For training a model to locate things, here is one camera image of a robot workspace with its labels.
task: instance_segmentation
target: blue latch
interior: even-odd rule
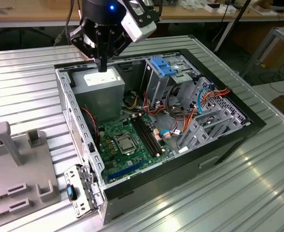
[[[151,58],[151,62],[160,71],[162,76],[176,75],[177,71],[172,69],[168,62],[166,62],[162,57]]]

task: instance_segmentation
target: side panel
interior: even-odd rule
[[[208,153],[207,155],[204,155],[203,157],[139,186],[118,198],[108,201],[105,209],[101,212],[104,223],[108,223],[109,221],[116,219],[117,217],[143,205],[155,197],[182,185],[197,176],[199,173],[210,169],[221,158],[230,155],[231,148],[233,148],[235,144],[240,144],[239,142],[242,143],[243,141],[244,139],[233,141]]]

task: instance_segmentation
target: red wire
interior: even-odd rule
[[[95,130],[95,135],[96,135],[96,144],[97,144],[97,127],[96,127],[96,123],[94,120],[94,117],[92,116],[92,114],[85,108],[82,108],[82,110],[86,111],[88,113],[88,115],[90,116],[90,118],[92,119],[93,123],[94,123],[94,130]]]

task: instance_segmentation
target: metal frame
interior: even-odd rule
[[[245,77],[246,74],[249,72],[251,66],[255,63],[256,60],[262,55],[264,51],[269,50],[267,46],[273,43],[273,41],[277,40],[283,40],[284,41],[284,28],[273,28],[266,38],[262,41],[262,44],[259,46],[259,48],[255,51],[255,53],[252,55],[251,59],[247,63],[246,68],[244,71],[240,74],[241,77]]]

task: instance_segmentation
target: cable connector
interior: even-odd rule
[[[215,85],[214,85],[214,83],[210,83],[209,87],[210,87],[210,90],[211,90],[211,91],[214,91],[214,90],[215,90]]]
[[[133,94],[134,96],[136,96],[137,95],[137,92],[136,91],[130,91],[131,92],[131,94]]]

